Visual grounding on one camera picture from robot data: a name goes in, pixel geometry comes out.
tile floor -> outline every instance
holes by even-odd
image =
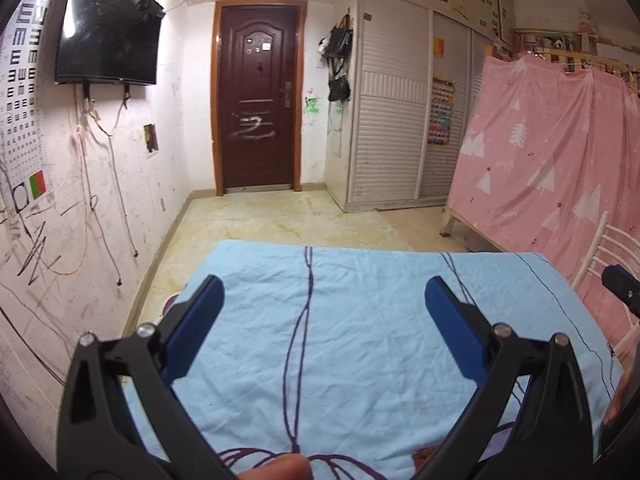
[[[348,247],[387,251],[473,250],[478,236],[456,224],[438,234],[443,208],[343,213],[325,191],[229,194],[194,200],[160,263],[140,322],[158,318],[220,240]]]

white chair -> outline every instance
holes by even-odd
[[[582,285],[587,273],[596,276],[598,279],[602,278],[602,274],[597,271],[598,266],[602,266],[602,270],[604,270],[604,267],[621,264],[633,277],[636,279],[638,278],[629,262],[633,261],[638,267],[640,267],[640,257],[638,257],[637,254],[640,253],[640,242],[628,233],[610,225],[610,219],[610,212],[604,212],[600,218],[600,223],[598,224],[596,234],[593,237],[593,242],[591,242],[591,247],[589,247],[589,252],[587,252],[586,257],[582,261],[580,270],[571,285],[571,288],[576,292]],[[612,260],[612,262],[607,263],[603,258]],[[631,343],[636,336],[640,334],[640,322],[637,319],[634,320],[634,316],[632,316],[625,304],[623,304],[623,307],[625,309],[626,319],[629,323],[629,332],[613,349],[616,355],[620,355],[629,343]]]

black flat screen tv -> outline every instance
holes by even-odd
[[[163,17],[155,0],[68,0],[56,82],[155,85]]]

silver bolt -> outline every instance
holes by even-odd
[[[569,344],[569,338],[565,334],[556,334],[554,341],[560,346],[567,346]]]
[[[85,332],[84,334],[82,334],[80,336],[80,339],[78,340],[78,342],[80,343],[80,346],[91,346],[92,344],[94,344],[95,341],[95,335],[93,335],[91,332]]]
[[[498,323],[496,326],[494,326],[494,333],[498,337],[508,338],[511,336],[511,334],[513,334],[513,330],[509,325]]]
[[[147,337],[151,337],[156,332],[156,326],[152,323],[145,323],[138,327],[136,330],[136,334],[140,337],[146,339]]]

light blue fabric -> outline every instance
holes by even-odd
[[[506,322],[528,338],[569,335],[596,433],[622,368],[564,278],[533,253],[452,256],[490,323]],[[312,269],[298,439],[302,453],[350,456],[390,480],[407,480],[415,472],[412,452],[441,442],[475,389],[460,374],[424,304],[431,277],[442,276],[462,299],[458,282],[438,253],[314,248]],[[190,373],[174,383],[174,390],[217,452],[235,447],[290,452],[283,370],[308,294],[305,248],[221,242],[178,300],[187,300],[208,274],[223,280],[225,307]],[[291,423],[301,336],[288,374]],[[526,381],[520,383],[526,388]],[[514,394],[522,398],[519,389]],[[132,386],[126,396],[149,451],[164,457]],[[503,422],[513,421],[518,409],[512,397]],[[234,470],[249,469],[261,458],[247,457]],[[338,463],[356,480],[368,478]],[[326,464],[315,461],[313,468],[316,479],[335,480]]]

